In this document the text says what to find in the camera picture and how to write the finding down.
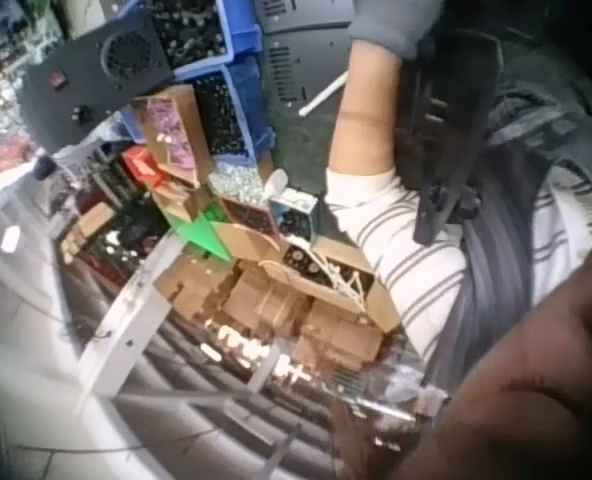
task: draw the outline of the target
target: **green object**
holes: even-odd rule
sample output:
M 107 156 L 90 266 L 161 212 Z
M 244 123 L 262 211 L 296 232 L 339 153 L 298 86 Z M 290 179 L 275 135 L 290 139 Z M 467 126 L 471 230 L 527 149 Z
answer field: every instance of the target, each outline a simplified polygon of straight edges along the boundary
M 220 238 L 218 238 L 218 234 L 207 217 L 210 208 L 205 211 L 205 214 L 199 213 L 198 218 L 192 223 L 187 223 L 184 220 L 167 213 L 165 213 L 165 218 L 167 218 L 172 229 L 180 238 L 186 242 L 198 245 L 202 249 L 207 250 L 212 255 L 222 258 L 226 262 L 231 262 L 232 257 L 229 254 L 229 251 L 227 251 L 220 241 Z

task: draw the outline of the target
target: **box of black parts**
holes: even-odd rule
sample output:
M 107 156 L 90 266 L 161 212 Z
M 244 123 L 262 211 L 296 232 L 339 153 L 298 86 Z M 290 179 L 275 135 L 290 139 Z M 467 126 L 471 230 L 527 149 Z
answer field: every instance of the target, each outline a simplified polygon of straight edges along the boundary
M 318 229 L 318 198 L 309 193 L 287 188 L 269 200 L 269 210 L 281 236 L 289 243 L 296 239 L 314 242 Z

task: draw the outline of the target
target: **person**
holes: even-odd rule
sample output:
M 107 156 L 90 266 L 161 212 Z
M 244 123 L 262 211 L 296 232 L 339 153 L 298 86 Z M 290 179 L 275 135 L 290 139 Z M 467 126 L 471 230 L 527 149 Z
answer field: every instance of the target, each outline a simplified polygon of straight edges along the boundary
M 326 201 L 391 293 L 427 380 L 453 392 L 592 250 L 592 112 L 562 82 L 506 71 L 477 167 L 479 216 L 416 244 L 419 194 L 396 174 L 393 132 L 405 66 L 442 6 L 358 3 Z

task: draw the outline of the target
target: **black speaker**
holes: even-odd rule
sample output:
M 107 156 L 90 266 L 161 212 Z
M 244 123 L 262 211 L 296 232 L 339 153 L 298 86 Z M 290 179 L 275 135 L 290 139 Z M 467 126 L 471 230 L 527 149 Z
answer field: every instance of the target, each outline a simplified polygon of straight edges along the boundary
M 21 116 L 33 139 L 55 153 L 172 76 L 149 14 L 135 11 L 31 66 L 18 97 Z

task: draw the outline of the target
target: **striped shirt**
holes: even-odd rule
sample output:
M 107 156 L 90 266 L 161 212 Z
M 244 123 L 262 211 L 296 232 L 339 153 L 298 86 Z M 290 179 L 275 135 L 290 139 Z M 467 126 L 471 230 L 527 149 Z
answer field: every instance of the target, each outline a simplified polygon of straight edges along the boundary
M 327 203 L 391 293 L 411 344 L 429 361 L 462 284 L 467 259 L 458 227 L 431 247 L 413 240 L 419 195 L 394 170 L 374 176 L 328 170 Z M 532 304 L 539 303 L 592 249 L 592 185 L 553 167 L 538 193 L 533 221 Z

